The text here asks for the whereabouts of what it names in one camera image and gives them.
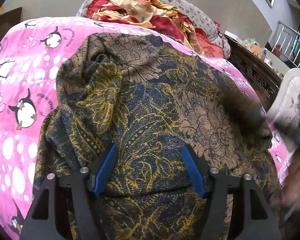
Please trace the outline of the person right hand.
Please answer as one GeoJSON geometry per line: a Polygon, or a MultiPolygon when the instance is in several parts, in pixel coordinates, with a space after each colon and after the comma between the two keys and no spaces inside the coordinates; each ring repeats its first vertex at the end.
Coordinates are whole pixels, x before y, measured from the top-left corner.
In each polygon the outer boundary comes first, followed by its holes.
{"type": "Polygon", "coordinates": [[[282,190],[282,204],[300,210],[300,154],[296,152],[290,159],[288,176],[282,190]]]}

